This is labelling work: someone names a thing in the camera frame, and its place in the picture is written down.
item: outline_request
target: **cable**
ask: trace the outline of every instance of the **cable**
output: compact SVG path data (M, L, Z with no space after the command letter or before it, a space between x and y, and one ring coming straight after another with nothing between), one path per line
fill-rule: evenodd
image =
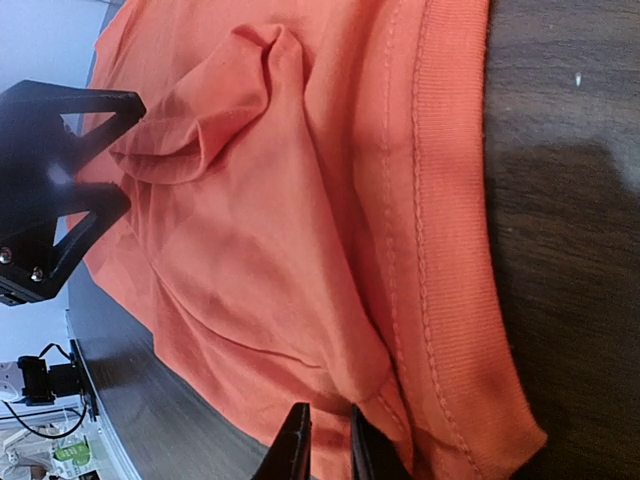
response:
M36 413L24 413L24 414L20 415L20 418L39 417L40 415L52 415L54 413L62 413L62 412L71 412L71 413L75 414L77 417L80 417L82 415L75 408L64 407L64 408L56 408L55 410L45 410L45 411L36 412ZM15 420L15 417L13 415L9 416L9 417L0 417L0 422L2 422L4 420Z
M9 409L9 411L11 412L11 415L13 416L13 418L15 418L18 423L20 425L22 425L22 427L27 430L30 433L33 433L34 435L37 435L38 437L41 438L46 438L47 440L60 440L61 438L65 438L68 437L69 435L71 435L73 432L75 432L76 430L78 430L80 428L80 425L82 425L82 422L84 422L85 417L87 416L87 410L89 409L89 406L87 405L87 402L84 401L84 398L82 400L82 403L84 404L84 408L82 410L82 415L80 415L80 420L78 420L78 423L76 423L73 428L71 428L70 430L67 430L64 433L60 433L58 435L47 435L45 433L40 433L37 430L32 429L29 425L27 425L26 423L24 423L24 421L22 420L22 418L20 418L18 416L18 414L16 413L16 411L11 407L11 405L9 405L9 403L7 402L2 402L4 403L5 407L7 407L7 409Z
M65 352L65 351L62 349L62 347L61 347L60 345L58 345L57 343L50 343L49 345L47 345L47 346L45 347L45 349L44 349L43 351L41 351L41 352L40 352L40 355L38 355L38 358L42 358L42 357L44 357L44 356L47 354L47 352L48 352L49 350L51 350L53 347L56 347L56 348L58 349L58 351L60 352L60 354L61 354L64 358L66 358L66 359L67 359L67 360L69 360L70 362L72 361L72 360L71 360L71 356L70 356L67 352Z

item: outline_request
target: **screw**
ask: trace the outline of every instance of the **screw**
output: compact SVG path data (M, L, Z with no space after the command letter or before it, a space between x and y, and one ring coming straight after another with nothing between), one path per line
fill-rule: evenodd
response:
M11 263L11 258L13 257L13 253L11 253L11 249L9 247L0 248L0 263L3 265L8 265Z
M31 274L31 280L36 283L40 283L44 279L44 272L40 267L35 267L33 269L33 273Z

